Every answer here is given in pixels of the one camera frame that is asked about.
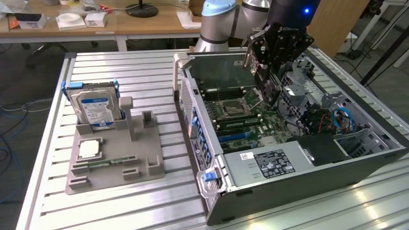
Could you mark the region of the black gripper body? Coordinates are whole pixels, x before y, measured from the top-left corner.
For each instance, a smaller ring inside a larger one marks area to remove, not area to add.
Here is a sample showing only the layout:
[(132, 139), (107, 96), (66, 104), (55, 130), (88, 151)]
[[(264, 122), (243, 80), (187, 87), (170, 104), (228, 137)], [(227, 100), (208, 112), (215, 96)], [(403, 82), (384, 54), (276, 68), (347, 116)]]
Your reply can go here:
[(284, 31), (307, 33), (321, 0), (273, 0), (268, 12), (268, 35)]

